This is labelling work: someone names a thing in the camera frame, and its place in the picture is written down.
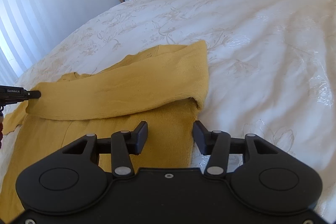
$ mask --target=silver screw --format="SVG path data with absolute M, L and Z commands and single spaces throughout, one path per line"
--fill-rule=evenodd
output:
M 32 219 L 26 219 L 25 224 L 36 224 Z
M 219 166 L 211 166 L 207 169 L 207 172 L 210 175 L 220 175 L 220 174 L 223 174 L 224 169 Z
M 172 179 L 174 177 L 173 174 L 165 174 L 166 179 Z
M 126 166 L 120 166 L 115 168 L 114 172 L 120 176 L 125 176 L 131 173 L 131 169 Z

